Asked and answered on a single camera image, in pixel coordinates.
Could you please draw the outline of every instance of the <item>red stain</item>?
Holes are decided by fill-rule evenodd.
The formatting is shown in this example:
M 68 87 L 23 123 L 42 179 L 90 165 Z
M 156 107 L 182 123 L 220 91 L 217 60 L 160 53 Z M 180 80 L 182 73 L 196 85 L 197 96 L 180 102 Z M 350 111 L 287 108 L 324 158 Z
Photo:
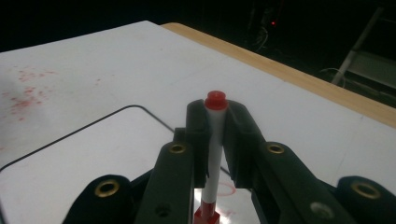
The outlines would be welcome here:
M 236 188 L 232 184 L 219 182 L 219 186 L 225 186 L 228 189 L 226 192 L 218 191 L 219 197 L 230 196 L 236 193 Z
M 33 67 L 30 67 L 30 66 L 26 66 L 26 67 L 24 67 L 23 69 L 24 69 L 24 70 L 20 70 L 20 71 L 19 71 L 19 73 L 20 73 L 19 80 L 20 80 L 21 82 L 30 81 L 30 80 L 32 80 L 32 79 L 34 79 L 34 78 L 36 78 L 36 77 L 45 77 L 46 75 L 57 74 L 56 72 L 47 71 L 47 70 L 44 70 L 44 71 L 41 71 L 41 72 L 39 72 L 39 71 L 32 71 L 32 70 L 37 70 L 37 69 L 35 69 L 35 68 L 33 68 Z
M 31 95 L 34 90 L 35 90 L 35 87 L 26 87 L 24 93 L 25 93 L 25 95 Z
M 13 108 L 20 108 L 20 109 L 22 109 L 22 108 L 25 108 L 25 107 L 27 107 L 27 106 L 29 106 L 29 105 L 31 105 L 31 104 L 32 104 L 32 102 L 31 102 L 30 100 L 17 101 L 17 103 L 16 103 L 15 105 L 13 105 L 12 107 L 13 107 Z

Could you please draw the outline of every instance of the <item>wooden table edge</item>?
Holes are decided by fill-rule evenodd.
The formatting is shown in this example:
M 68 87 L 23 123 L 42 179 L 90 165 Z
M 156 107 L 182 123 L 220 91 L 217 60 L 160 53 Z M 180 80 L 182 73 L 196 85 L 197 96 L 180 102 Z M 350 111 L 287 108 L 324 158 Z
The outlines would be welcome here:
M 249 64 L 263 72 L 281 78 L 286 82 L 311 91 L 339 105 L 361 113 L 368 118 L 375 119 L 390 127 L 396 128 L 396 108 L 383 105 L 377 101 L 358 95 L 355 92 L 334 86 L 331 83 L 309 76 L 285 64 L 275 62 L 212 35 L 194 30 L 186 25 L 170 22 L 163 24 L 162 27 L 178 35 L 187 37 L 201 45 L 233 57 L 238 61 Z

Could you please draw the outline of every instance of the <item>table surface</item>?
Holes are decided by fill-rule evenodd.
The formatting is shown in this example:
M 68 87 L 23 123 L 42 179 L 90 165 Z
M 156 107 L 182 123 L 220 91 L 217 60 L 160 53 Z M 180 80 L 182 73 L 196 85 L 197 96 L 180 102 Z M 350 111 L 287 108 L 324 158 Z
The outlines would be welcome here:
M 148 21 L 1 53 L 0 166 L 126 105 L 183 127 L 186 105 L 212 90 L 246 105 L 264 137 L 319 179 L 361 175 L 396 192 L 395 109 L 181 24 Z

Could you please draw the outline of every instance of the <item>white table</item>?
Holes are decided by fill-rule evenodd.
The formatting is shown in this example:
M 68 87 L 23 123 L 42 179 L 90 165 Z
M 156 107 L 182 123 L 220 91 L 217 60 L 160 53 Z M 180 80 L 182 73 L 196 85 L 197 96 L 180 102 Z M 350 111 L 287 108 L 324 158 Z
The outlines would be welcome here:
M 126 105 L 183 127 L 187 103 L 212 90 L 319 179 L 362 175 L 396 192 L 395 128 L 148 21 L 1 53 L 0 165 Z

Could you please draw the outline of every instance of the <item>cable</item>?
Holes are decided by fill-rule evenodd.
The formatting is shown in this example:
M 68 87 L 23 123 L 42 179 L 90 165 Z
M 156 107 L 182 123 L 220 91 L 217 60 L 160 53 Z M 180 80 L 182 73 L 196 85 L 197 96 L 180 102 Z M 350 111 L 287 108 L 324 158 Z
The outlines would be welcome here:
M 262 41 L 262 32 L 265 34 L 265 38 L 262 41 L 262 43 L 260 44 L 260 46 L 255 50 L 255 52 L 258 52 L 260 49 L 262 49 L 264 47 L 264 44 L 268 40 L 268 31 L 267 31 L 267 29 L 265 29 L 265 27 L 263 27 L 263 26 L 260 27 L 260 28 L 261 28 L 261 30 L 259 31 L 259 33 L 260 33 L 261 39 L 259 41 L 257 41 L 257 44 L 259 44 Z
M 337 68 L 324 68 L 324 69 L 320 70 L 319 72 L 322 73 L 322 72 L 326 72 L 328 70 L 336 71 L 337 72 L 336 75 L 339 74 L 339 73 L 341 74 L 340 70 L 338 70 Z M 346 77 L 344 76 L 344 74 L 341 76 L 341 79 L 343 79 L 342 88 L 344 89 L 346 87 L 346 84 L 347 84 Z

